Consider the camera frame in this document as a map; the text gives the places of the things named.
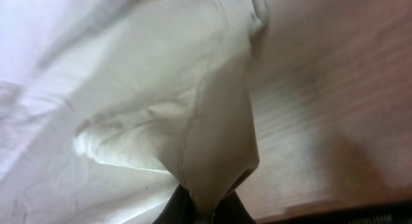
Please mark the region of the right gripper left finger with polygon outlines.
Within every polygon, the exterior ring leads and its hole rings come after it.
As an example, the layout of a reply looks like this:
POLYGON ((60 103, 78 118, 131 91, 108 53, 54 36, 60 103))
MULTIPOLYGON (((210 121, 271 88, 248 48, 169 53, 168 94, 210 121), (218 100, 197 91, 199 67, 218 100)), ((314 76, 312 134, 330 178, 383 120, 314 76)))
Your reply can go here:
POLYGON ((189 192, 179 185, 153 224, 193 224, 194 219, 195 208, 189 192))

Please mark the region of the beige shorts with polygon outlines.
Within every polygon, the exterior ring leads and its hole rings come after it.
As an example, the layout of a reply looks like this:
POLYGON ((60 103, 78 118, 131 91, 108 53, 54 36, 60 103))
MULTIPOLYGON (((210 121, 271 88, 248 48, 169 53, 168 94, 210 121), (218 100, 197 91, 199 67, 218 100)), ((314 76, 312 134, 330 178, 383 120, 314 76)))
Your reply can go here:
POLYGON ((258 167, 265 0, 1 0, 1 222, 199 222, 258 167))

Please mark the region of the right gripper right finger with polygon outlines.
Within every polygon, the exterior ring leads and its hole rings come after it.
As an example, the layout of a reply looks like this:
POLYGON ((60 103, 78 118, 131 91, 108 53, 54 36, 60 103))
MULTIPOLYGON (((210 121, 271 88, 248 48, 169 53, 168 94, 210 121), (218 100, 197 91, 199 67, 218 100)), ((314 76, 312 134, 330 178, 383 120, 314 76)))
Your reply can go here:
POLYGON ((247 212, 236 192, 220 201, 217 206, 213 224, 256 224, 247 212))

